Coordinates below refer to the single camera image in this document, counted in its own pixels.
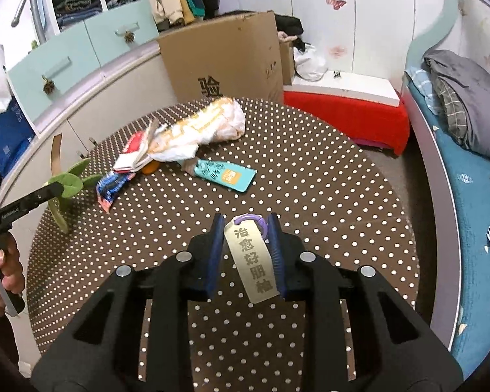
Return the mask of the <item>person left hand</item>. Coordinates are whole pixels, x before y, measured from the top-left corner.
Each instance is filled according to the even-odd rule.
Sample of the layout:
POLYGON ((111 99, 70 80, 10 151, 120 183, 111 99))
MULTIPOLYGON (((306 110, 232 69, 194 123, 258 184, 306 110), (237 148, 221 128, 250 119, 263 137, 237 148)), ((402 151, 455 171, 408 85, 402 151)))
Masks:
MULTIPOLYGON (((20 262, 16 239, 11 233, 0 236, 0 273, 5 290, 20 296, 24 291, 25 277, 20 262)), ((0 317, 5 315, 6 304, 0 295, 0 317)))

